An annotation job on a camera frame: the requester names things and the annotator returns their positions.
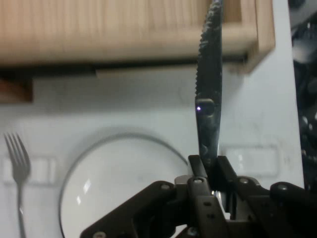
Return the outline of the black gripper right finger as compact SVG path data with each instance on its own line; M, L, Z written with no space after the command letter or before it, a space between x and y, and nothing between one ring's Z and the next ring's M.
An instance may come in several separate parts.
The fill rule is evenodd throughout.
M288 182L269 189L256 179L236 175L229 160L219 156L209 172L211 188L223 192L230 213L231 238L315 238L317 196Z

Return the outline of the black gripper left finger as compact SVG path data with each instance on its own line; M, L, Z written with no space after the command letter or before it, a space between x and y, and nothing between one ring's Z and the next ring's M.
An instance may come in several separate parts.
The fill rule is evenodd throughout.
M176 227L187 225L198 238L226 238L228 225L218 199L211 193L214 160L204 171L199 156L190 156L194 175L184 184L156 181L87 227L82 238L169 238Z

